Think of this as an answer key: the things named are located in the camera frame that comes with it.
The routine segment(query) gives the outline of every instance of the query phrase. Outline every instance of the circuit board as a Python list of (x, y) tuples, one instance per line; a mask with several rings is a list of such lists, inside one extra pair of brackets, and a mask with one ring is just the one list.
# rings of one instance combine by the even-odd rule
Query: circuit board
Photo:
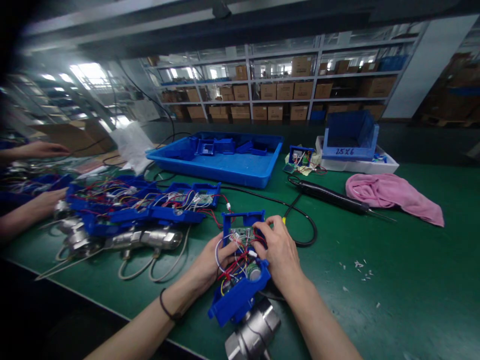
[(239, 241), (244, 246), (254, 238), (253, 227), (231, 227), (228, 231), (230, 235), (230, 241)]

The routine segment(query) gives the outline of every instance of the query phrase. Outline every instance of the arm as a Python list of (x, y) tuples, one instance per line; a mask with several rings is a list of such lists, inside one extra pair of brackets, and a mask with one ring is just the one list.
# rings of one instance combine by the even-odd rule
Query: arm
[[(215, 246), (223, 238), (221, 232), (210, 240), (188, 271), (161, 298), (170, 314), (182, 315), (216, 280), (217, 263)], [(237, 244), (229, 243), (218, 251), (223, 267), (233, 261), (229, 256), (237, 250)], [(165, 314), (157, 297), (137, 317), (119, 332), (100, 345), (85, 360), (142, 360), (150, 359), (165, 340), (175, 323)]]
[(253, 227), (263, 233), (268, 245), (265, 250), (259, 242), (254, 242), (255, 251), (270, 263), (273, 282), (293, 311), (312, 359), (361, 360), (314, 284), (304, 275), (297, 248), (282, 218), (271, 216)]
[(5, 245), (32, 225), (54, 213), (57, 202), (65, 198), (67, 188), (46, 191), (0, 217), (0, 245)]
[(63, 145), (36, 141), (27, 145), (0, 150), (0, 163), (5, 165), (16, 160), (56, 158), (68, 155), (70, 155), (70, 150)]

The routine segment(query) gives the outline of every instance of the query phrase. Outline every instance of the metal shelving unit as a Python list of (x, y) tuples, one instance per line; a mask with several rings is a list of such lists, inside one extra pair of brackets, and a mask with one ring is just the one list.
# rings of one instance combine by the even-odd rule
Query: metal shelving unit
[[(206, 107), (207, 105), (221, 105), (221, 104), (245, 104), (250, 106), (250, 117), (253, 119), (253, 105), (254, 104), (267, 104), (267, 103), (309, 103), (308, 108), (308, 115), (307, 115), (307, 124), (310, 121), (310, 116), (312, 112), (312, 106), (314, 103), (325, 103), (325, 102), (381, 102), (383, 105), (386, 105), (390, 100), (395, 88), (398, 85), (399, 80), (401, 79), (405, 69), (407, 68), (410, 59), (417, 48), (419, 41), (421, 40), (425, 30), (428, 27), (428, 22), (423, 22), (421, 25), (421, 31), (418, 33), (416, 37), (406, 37), (406, 38), (394, 38), (390, 40), (378, 40), (378, 41), (370, 41), (370, 42), (359, 42), (353, 44), (338, 44), (338, 45), (324, 45), (326, 41), (326, 35), (318, 35), (315, 36), (313, 47), (311, 48), (303, 48), (303, 49), (291, 49), (287, 51), (277, 51), (271, 53), (258, 53), (252, 54), (251, 53), (251, 45), (245, 44), (245, 56), (233, 56), (233, 57), (226, 57), (223, 59), (211, 59), (211, 60), (199, 60), (199, 61), (191, 61), (191, 57), (188, 53), (185, 53), (184, 58), (186, 58), (186, 62), (183, 64), (172, 64), (172, 65), (160, 65), (160, 66), (146, 66), (144, 65), (145, 73), (147, 77), (151, 80), (149, 76), (149, 72), (152, 73), (154, 76), (159, 78), (155, 75), (154, 71), (158, 71), (160, 75), (160, 70), (167, 70), (167, 69), (181, 69), (181, 68), (190, 68), (191, 71), (195, 66), (208, 66), (208, 65), (216, 65), (216, 64), (228, 64), (228, 63), (242, 63), (241, 65), (246, 65), (247, 68), (247, 76), (248, 80), (239, 80), (239, 81), (209, 81), (204, 82), (203, 80), (197, 80), (195, 76), (192, 79), (192, 83), (183, 83), (183, 84), (169, 84), (169, 85), (160, 85), (155, 86), (152, 82), (152, 86), (157, 90), (157, 98), (159, 102), (161, 102), (161, 97), (159, 92), (164, 89), (171, 89), (171, 88), (195, 88), (198, 93), (198, 97), (200, 101), (191, 102), (191, 101), (183, 101), (183, 102), (166, 102), (163, 105), (170, 106), (170, 105), (201, 105), (203, 109), (203, 113), (205, 115), (205, 121), (208, 122), (208, 116)], [(378, 49), (377, 56), (380, 53), (380, 49), (384, 48), (392, 48), (398, 47), (403, 45), (412, 45), (411, 51), (408, 54), (408, 57), (405, 61), (405, 64), (402, 70), (398, 71), (377, 71), (377, 72), (359, 72), (359, 73), (344, 73), (344, 74), (332, 74), (332, 75), (318, 75), (320, 70), (320, 63), (322, 60), (322, 55), (324, 54), (333, 54), (333, 53), (342, 53), (348, 51), (361, 51), (361, 50), (375, 50)], [(292, 56), (301, 56), (301, 55), (308, 55), (311, 54), (312, 56), (316, 57), (316, 61), (314, 62), (313, 66), (313, 74), (312, 76), (303, 76), (303, 77), (275, 77), (275, 78), (252, 78), (252, 72), (250, 71), (251, 65), (253, 61), (260, 60), (260, 59), (281, 59), (282, 57), (292, 57)], [(342, 78), (364, 78), (364, 77), (379, 77), (379, 76), (396, 76), (396, 81), (393, 85), (393, 88), (390, 91), (389, 96), (387, 97), (330, 97), (330, 98), (320, 98), (315, 99), (315, 91), (317, 87), (318, 81), (321, 80), (328, 80), (328, 79), (342, 79)], [(312, 81), (312, 92), (311, 98), (308, 100), (253, 100), (252, 97), (252, 84), (258, 83), (276, 83), (276, 82), (298, 82), (298, 81)], [(249, 92), (249, 101), (203, 101), (201, 96), (200, 87), (207, 87), (207, 86), (223, 86), (223, 85), (241, 85), (247, 84), (248, 85), (248, 92)]]

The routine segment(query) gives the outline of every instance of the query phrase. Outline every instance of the forearm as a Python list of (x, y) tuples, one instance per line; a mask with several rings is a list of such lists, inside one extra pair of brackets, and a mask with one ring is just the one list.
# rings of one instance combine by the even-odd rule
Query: forearm
[(361, 359), (317, 289), (304, 275), (285, 291), (300, 331), (314, 360)]
[[(184, 314), (197, 299), (195, 287), (184, 277), (163, 292), (165, 308), (174, 314)], [(85, 360), (142, 360), (150, 359), (165, 340), (175, 323), (165, 314), (157, 297), (129, 324), (104, 342)]]

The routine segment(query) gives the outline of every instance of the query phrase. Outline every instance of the white styrofoam tray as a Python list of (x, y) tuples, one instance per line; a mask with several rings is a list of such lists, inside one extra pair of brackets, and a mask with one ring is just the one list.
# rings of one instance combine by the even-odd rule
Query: white styrofoam tray
[[(324, 142), (324, 136), (317, 136), (315, 147), (316, 153), (322, 156), (322, 146)], [(376, 146), (375, 153), (386, 156), (385, 162), (373, 162), (373, 161), (340, 161), (321, 159), (320, 165), (328, 171), (348, 171), (352, 173), (365, 173), (365, 174), (393, 174), (398, 168), (399, 164), (393, 157), (388, 155), (380, 146)]]

